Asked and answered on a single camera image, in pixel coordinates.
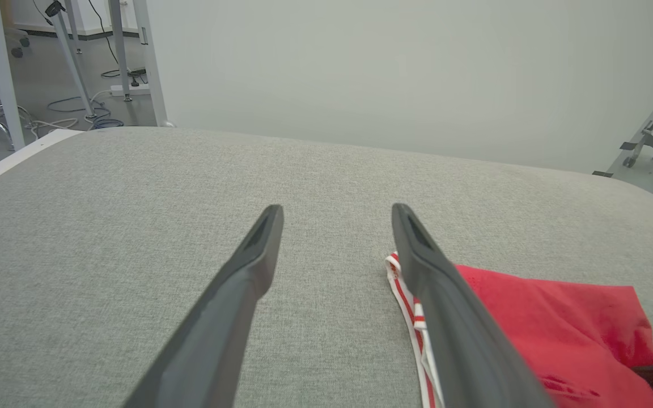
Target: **power strip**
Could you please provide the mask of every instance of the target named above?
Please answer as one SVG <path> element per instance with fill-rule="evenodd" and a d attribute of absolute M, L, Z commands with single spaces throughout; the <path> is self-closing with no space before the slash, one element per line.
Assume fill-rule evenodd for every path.
<path fill-rule="evenodd" d="M 122 93 L 122 85 L 112 85 L 109 91 L 112 96 L 125 96 Z M 130 96 L 134 95 L 150 95 L 150 86 L 147 83 L 141 83 L 140 86 L 130 86 Z"/>

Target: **gray fabric tablecloth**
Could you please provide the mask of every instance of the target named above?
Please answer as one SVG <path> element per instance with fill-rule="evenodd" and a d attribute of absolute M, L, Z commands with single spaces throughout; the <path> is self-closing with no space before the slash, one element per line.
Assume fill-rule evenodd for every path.
<path fill-rule="evenodd" d="M 621 181 L 208 131 L 89 131 L 0 176 L 0 406 L 120 405 L 271 203 L 285 229 L 236 406 L 419 406 L 383 266 L 394 202 L 457 264 L 633 285 L 653 323 L 653 195 Z"/>

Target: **white wall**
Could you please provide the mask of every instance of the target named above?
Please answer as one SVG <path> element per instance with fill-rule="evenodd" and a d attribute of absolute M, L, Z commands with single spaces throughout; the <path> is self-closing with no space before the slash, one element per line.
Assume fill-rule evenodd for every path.
<path fill-rule="evenodd" d="M 52 3 L 51 0 L 35 1 L 42 13 L 44 13 L 44 10 L 46 10 L 46 8 Z M 92 10 L 88 0 L 72 1 L 73 5 L 75 5 L 75 7 L 73 7 L 73 12 L 75 13 L 78 33 L 82 36 L 101 33 L 102 28 L 100 26 L 99 18 L 97 18 L 97 14 Z M 107 0 L 91 0 L 91 2 L 99 15 L 102 16 L 102 23 L 105 31 L 112 31 Z M 64 0 L 60 0 L 60 3 L 64 5 L 65 2 Z M 120 12 L 122 13 L 122 29 L 124 29 L 124 31 L 137 33 L 137 23 L 135 22 L 135 11 L 133 9 L 132 0 L 121 0 Z M 64 17 L 67 31 L 72 33 L 70 30 L 70 22 L 67 21 L 67 15 L 64 15 Z M 13 0 L 11 2 L 11 18 L 13 19 L 16 28 L 54 33 L 54 27 L 47 24 L 44 18 L 39 15 L 31 0 Z"/>
<path fill-rule="evenodd" d="M 653 110 L 653 0 L 183 2 L 147 2 L 181 127 L 591 172 Z"/>

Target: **red cloth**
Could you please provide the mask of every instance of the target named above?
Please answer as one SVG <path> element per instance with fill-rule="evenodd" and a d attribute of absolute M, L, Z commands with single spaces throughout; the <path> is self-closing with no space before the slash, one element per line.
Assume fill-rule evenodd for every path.
<path fill-rule="evenodd" d="M 559 406 L 653 407 L 653 390 L 629 368 L 653 365 L 632 287 L 457 268 Z"/>

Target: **blue cable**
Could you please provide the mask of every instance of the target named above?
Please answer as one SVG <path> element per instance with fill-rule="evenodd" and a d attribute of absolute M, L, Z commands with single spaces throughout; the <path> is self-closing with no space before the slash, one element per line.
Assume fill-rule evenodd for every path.
<path fill-rule="evenodd" d="M 67 98 L 64 100 L 53 101 L 52 103 L 47 104 L 47 109 L 53 112 L 63 112 L 63 113 L 85 111 L 85 108 L 70 109 L 70 110 L 52 108 L 53 104 L 63 103 L 63 101 L 71 101 L 71 100 L 78 100 L 78 99 L 80 99 L 80 96 L 73 96 L 71 98 Z M 93 102 L 98 105 L 98 106 L 93 106 L 93 109 L 95 111 L 105 111 L 104 114 L 99 114 L 98 116 L 95 116 L 94 119 L 92 119 L 92 125 L 94 129 L 104 129 L 104 128 L 125 126 L 125 122 L 122 122 L 119 119 L 109 118 L 112 112 L 104 106 L 104 103 L 101 103 L 101 101 L 93 101 Z"/>

